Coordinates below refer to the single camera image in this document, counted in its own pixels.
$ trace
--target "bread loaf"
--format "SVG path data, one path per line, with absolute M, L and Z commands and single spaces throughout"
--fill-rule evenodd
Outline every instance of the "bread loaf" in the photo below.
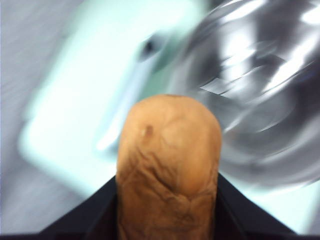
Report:
M 118 239 L 211 239 L 221 144 L 217 119 L 190 97 L 134 105 L 118 150 Z

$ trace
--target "motion-blurred background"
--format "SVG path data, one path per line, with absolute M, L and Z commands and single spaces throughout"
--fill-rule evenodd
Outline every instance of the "motion-blurred background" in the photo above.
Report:
M 87 196 L 18 151 L 26 106 L 51 71 L 69 37 L 66 26 L 83 2 L 1 0 L 1 234 L 38 232 Z M 206 12 L 220 2 L 206 2 Z M 320 234 L 320 211 L 315 216 L 308 232 Z

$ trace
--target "mint green object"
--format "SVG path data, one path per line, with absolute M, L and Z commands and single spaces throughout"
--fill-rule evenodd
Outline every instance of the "mint green object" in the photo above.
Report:
M 145 46 L 167 36 L 139 99 L 165 93 L 181 40 L 206 13 L 204 1 L 87 0 L 73 16 L 55 64 L 29 103 L 19 139 L 25 159 L 88 197 L 116 173 L 117 152 L 95 144 Z

